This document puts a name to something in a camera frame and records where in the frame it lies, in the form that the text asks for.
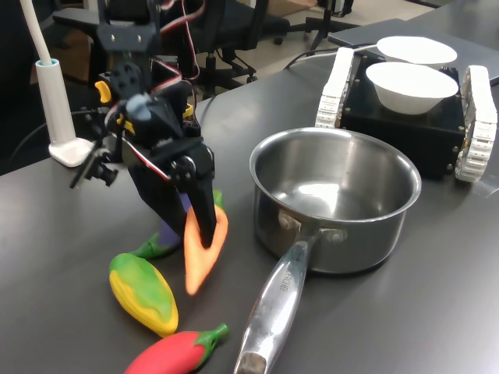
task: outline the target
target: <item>green pepper stem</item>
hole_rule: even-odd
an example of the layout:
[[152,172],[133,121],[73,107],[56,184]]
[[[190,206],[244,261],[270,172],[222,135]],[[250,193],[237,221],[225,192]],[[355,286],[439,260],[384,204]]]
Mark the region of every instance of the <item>green pepper stem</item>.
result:
[[204,347],[204,354],[201,358],[201,361],[197,364],[197,368],[199,368],[211,355],[211,352],[216,347],[218,340],[222,337],[227,336],[229,333],[229,329],[225,323],[222,323],[215,330],[212,331],[204,331],[199,334],[194,345],[202,345]]

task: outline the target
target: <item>white bowl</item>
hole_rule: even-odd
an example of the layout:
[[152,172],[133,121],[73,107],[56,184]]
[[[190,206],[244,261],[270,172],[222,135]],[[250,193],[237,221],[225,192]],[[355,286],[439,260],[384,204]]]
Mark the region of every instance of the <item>white bowl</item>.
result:
[[439,69],[458,57],[448,45],[427,37],[385,37],[377,42],[377,49],[387,62],[410,62],[432,69]]
[[458,92],[450,76],[423,65],[380,62],[366,70],[380,102],[404,115],[426,113],[442,99]]

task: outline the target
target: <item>red pepper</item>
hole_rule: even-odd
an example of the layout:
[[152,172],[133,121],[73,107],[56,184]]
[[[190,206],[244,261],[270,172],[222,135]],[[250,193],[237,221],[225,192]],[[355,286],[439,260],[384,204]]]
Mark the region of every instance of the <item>red pepper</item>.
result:
[[227,334],[223,323],[213,331],[176,333],[142,352],[125,374],[187,374],[200,367]]

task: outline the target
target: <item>lamp base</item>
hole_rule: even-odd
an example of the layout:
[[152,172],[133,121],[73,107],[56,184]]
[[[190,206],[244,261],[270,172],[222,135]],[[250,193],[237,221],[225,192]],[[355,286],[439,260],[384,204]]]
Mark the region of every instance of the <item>lamp base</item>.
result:
[[49,145],[48,152],[61,164],[74,168],[85,161],[93,146],[94,144],[86,139],[75,138],[69,142]]

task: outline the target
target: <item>stainless steel saucepan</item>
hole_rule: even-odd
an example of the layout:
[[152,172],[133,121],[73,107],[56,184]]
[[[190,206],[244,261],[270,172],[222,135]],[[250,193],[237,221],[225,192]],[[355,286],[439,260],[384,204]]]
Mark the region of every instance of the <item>stainless steel saucepan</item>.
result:
[[280,132],[255,148],[249,167],[256,235],[281,259],[251,312],[234,373],[267,374],[291,328],[307,268],[356,273],[382,263],[421,177],[394,147],[338,129]]

